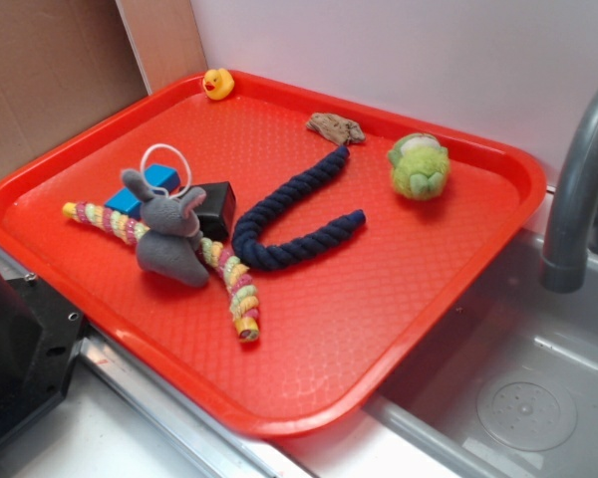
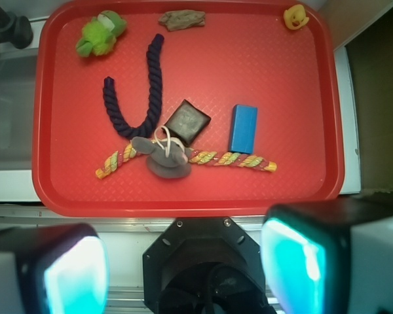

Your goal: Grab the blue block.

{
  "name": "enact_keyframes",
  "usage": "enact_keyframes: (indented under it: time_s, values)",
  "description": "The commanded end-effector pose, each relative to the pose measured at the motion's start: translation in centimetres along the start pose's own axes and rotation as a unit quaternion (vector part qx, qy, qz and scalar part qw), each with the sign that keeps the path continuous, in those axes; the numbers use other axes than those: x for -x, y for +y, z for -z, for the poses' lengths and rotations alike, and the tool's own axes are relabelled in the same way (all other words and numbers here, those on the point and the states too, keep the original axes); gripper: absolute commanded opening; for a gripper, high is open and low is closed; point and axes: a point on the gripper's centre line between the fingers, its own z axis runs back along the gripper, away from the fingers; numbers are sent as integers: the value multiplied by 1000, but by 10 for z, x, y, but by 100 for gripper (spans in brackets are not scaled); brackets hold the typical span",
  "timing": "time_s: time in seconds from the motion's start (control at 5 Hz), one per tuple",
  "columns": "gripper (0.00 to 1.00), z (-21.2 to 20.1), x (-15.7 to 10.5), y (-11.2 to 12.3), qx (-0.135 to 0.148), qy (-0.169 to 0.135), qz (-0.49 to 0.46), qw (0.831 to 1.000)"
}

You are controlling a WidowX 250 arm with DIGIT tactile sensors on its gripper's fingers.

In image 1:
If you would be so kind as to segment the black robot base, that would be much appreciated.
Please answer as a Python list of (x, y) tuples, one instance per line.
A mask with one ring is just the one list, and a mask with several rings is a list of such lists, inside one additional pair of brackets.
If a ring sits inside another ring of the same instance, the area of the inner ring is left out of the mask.
[(44, 280), (0, 273), (0, 447), (65, 399), (85, 324)]

